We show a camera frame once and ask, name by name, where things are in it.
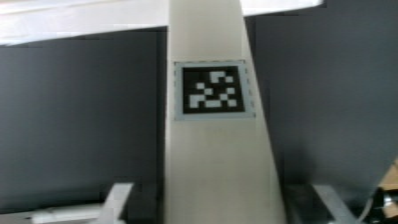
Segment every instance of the dark background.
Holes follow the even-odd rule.
[[[283,185],[361,207],[398,154],[398,1],[247,18]],[[0,48],[0,213],[162,192],[166,28]]]

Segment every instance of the white border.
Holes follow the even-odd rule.
[[[228,113],[201,113],[201,114],[183,114],[183,68],[198,67],[226,67],[238,66],[238,76],[240,76],[240,87],[242,87],[242,98],[246,112],[228,112]],[[253,108],[253,97],[249,92],[249,77],[246,70],[246,62],[242,61],[212,61],[212,62],[176,62],[174,63],[174,75],[176,75],[176,85],[174,85],[174,99],[176,99],[176,120],[210,120],[210,119],[231,119],[231,118],[254,118],[254,108]]]

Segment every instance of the white panel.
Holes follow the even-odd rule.
[[[242,0],[244,14],[274,13],[313,7],[320,3],[322,0]],[[18,44],[167,24],[169,0],[0,1],[0,44]]]

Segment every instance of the black wall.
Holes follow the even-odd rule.
[[[398,1],[260,16],[256,66],[285,184],[361,206],[398,156]]]
[[[283,184],[361,206],[398,152],[398,2],[329,0],[247,19]],[[166,29],[0,48],[0,213],[162,186]]]
[[[0,212],[102,201],[139,183],[130,218],[155,214],[158,33],[0,48]]]

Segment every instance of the white tapered pillar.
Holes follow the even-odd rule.
[[[171,0],[166,224],[285,224],[238,0]]]

